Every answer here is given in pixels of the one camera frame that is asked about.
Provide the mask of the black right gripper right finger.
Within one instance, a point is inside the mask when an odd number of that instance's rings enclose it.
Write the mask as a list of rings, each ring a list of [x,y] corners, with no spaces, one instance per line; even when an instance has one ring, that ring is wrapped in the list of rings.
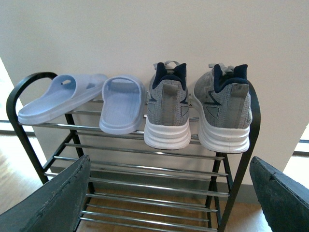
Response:
[[[256,156],[250,162],[250,176],[272,231],[309,230],[308,188]]]

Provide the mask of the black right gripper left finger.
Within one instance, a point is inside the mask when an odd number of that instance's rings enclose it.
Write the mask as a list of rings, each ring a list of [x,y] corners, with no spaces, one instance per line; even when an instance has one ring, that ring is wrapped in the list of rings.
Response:
[[[72,232],[79,220],[90,177],[84,155],[0,216],[2,232]]]

